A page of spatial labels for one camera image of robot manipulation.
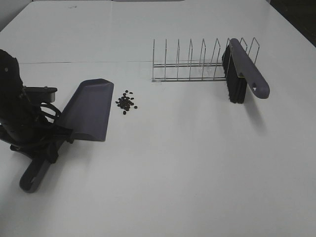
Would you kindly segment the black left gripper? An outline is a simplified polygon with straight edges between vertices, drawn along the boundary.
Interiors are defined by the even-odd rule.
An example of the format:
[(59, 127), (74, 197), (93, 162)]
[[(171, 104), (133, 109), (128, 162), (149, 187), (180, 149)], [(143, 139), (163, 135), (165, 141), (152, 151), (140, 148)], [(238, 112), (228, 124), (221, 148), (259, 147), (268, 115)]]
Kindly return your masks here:
[[(74, 131), (66, 129), (66, 142), (74, 142)], [(56, 163), (58, 150), (62, 145), (62, 127), (54, 123), (34, 124), (12, 131), (9, 135), (12, 150), (24, 152), (31, 158), (42, 157), (49, 163)]]

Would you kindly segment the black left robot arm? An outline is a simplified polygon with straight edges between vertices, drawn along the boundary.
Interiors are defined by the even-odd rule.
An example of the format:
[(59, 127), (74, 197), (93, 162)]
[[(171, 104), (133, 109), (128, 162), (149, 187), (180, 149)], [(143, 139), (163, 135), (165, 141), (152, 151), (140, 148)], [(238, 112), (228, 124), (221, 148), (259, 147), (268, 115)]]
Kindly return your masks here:
[(18, 60), (0, 52), (0, 139), (12, 148), (56, 163), (58, 150), (73, 131), (57, 125), (61, 113), (51, 103), (34, 102), (20, 77)]

